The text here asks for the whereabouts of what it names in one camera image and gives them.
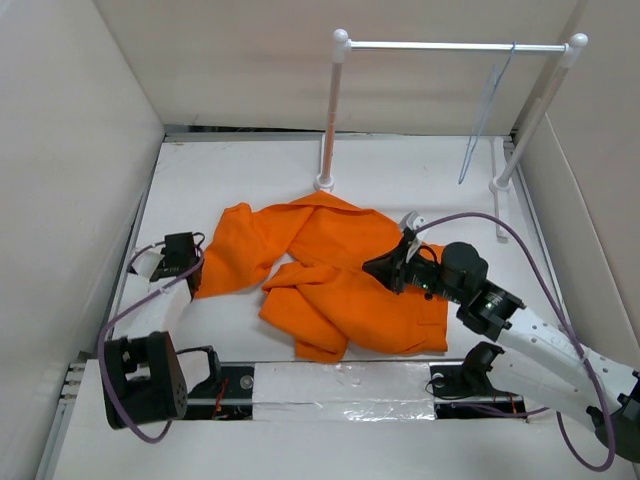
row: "orange cloth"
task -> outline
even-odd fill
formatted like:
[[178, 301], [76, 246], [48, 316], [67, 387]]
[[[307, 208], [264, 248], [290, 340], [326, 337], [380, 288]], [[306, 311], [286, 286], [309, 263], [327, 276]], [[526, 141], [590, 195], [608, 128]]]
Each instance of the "orange cloth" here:
[[395, 295], [362, 271], [400, 238], [381, 213], [324, 192], [255, 213], [240, 203], [224, 211], [205, 251], [197, 297], [254, 285], [288, 252], [296, 261], [262, 286], [260, 317], [295, 338], [297, 356], [336, 362], [349, 340], [390, 354], [445, 351], [445, 300], [413, 287]]

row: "orange garment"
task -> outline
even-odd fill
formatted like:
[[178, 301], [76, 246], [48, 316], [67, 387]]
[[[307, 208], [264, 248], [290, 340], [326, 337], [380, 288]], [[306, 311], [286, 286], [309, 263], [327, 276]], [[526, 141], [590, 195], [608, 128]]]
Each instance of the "orange garment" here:
[[[390, 354], [445, 351], [445, 300], [426, 301], [412, 287], [395, 295], [362, 271], [400, 238], [381, 213], [324, 192], [259, 212], [240, 203], [224, 211], [205, 251], [197, 297], [261, 282], [288, 252], [296, 261], [262, 286], [260, 318], [295, 338], [297, 356], [336, 362], [349, 340]], [[439, 256], [441, 247], [434, 249]]]

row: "robotic arm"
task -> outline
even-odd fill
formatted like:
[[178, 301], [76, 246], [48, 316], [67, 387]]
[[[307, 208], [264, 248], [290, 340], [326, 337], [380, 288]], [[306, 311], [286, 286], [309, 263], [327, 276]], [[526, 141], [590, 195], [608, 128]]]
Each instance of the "robotic arm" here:
[[[489, 266], [477, 250], [462, 242], [447, 245], [438, 259], [422, 245], [419, 232], [425, 220], [412, 212], [400, 223], [403, 238], [390, 252], [367, 261], [363, 270], [396, 294], [414, 285], [459, 304], [456, 313], [473, 332], [492, 342], [481, 342], [463, 364], [465, 379], [473, 385], [487, 382], [497, 390], [516, 392], [572, 417], [608, 446], [602, 411], [594, 385], [584, 367], [588, 358], [605, 393], [614, 427], [616, 454], [640, 462], [640, 375], [584, 347], [578, 356], [570, 339], [548, 324], [522, 300], [487, 280]], [[417, 254], [428, 251], [431, 259]], [[533, 360], [525, 365], [512, 349]]]

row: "plastic sheet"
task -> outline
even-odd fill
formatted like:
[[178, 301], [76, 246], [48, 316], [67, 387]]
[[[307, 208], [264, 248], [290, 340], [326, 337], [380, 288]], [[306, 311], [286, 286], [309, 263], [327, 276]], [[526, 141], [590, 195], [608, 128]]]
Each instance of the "plastic sheet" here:
[[253, 417], [272, 421], [435, 420], [426, 362], [256, 364]]

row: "table surface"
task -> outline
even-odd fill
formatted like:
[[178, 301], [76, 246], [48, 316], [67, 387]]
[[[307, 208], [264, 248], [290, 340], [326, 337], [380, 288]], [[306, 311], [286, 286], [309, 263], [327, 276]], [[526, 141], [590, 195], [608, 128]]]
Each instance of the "table surface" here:
[[[488, 184], [493, 161], [504, 163], [501, 138], [484, 138], [462, 185], [462, 137], [351, 136], [335, 145], [333, 194], [398, 221], [418, 210], [427, 220], [464, 211], [493, 213]], [[162, 146], [138, 247], [170, 232], [202, 231], [211, 239], [224, 208], [255, 210], [313, 191], [317, 141], [167, 143]], [[532, 249], [547, 282], [550, 272], [526, 202], [509, 194], [509, 223]], [[489, 278], [555, 323], [518, 245], [500, 242], [494, 225], [464, 219], [433, 228], [431, 243], [472, 243], [488, 261]], [[293, 341], [258, 318], [259, 287], [192, 302], [173, 335], [176, 349], [211, 344], [223, 362], [294, 361]], [[392, 357], [351, 345], [345, 361], [464, 358], [481, 340], [450, 308], [446, 353]], [[105, 421], [99, 372], [90, 362], [59, 457], [56, 479], [185, 478], [591, 478], [564, 447], [550, 418], [424, 422], [176, 422], [159, 445], [148, 446]], [[605, 450], [578, 425], [578, 447], [598, 462]], [[633, 478], [617, 460], [605, 478]]]

